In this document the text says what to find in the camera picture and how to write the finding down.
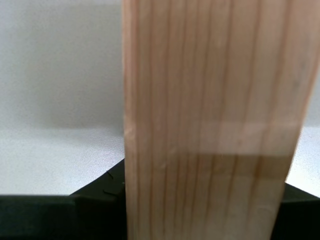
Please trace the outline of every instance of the black surface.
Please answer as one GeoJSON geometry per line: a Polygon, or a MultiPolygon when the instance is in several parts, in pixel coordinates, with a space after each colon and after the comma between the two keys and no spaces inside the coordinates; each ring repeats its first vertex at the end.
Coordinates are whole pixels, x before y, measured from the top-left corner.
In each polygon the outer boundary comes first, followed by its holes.
{"type": "MultiPolygon", "coordinates": [[[[124,181],[122,160],[70,196],[0,196],[0,240],[125,240],[124,181]]],[[[319,216],[319,198],[287,184],[271,240],[320,240],[319,216]]]]}

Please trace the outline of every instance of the wood plank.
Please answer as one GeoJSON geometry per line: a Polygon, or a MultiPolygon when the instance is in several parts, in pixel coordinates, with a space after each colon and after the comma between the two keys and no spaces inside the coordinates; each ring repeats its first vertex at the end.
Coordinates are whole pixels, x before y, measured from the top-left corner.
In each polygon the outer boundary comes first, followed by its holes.
{"type": "Polygon", "coordinates": [[[268,240],[317,75],[319,0],[124,0],[129,240],[268,240]]]}

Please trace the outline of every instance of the white wall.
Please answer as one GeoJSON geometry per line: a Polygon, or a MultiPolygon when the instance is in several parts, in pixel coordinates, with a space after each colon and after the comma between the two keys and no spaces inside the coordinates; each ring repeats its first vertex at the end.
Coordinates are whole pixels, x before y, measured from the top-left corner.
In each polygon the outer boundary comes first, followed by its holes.
{"type": "MultiPolygon", "coordinates": [[[[120,3],[0,0],[0,194],[70,194],[124,157],[120,3]]],[[[320,195],[315,93],[288,181],[320,195]]]]}

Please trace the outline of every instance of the white backdrop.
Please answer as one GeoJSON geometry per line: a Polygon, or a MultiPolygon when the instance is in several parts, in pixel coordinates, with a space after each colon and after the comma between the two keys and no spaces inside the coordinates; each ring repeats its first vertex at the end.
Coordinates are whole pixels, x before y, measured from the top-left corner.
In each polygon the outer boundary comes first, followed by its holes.
{"type": "MultiPolygon", "coordinates": [[[[0,0],[0,194],[70,194],[124,157],[120,0],[0,0]]],[[[320,196],[320,81],[287,181],[320,196]]]]}

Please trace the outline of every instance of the wooden board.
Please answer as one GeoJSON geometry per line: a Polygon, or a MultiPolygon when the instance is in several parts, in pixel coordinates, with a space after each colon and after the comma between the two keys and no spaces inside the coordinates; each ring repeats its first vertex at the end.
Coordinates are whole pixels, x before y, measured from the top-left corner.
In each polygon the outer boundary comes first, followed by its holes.
{"type": "Polygon", "coordinates": [[[123,0],[129,240],[268,240],[320,0],[123,0]]]}

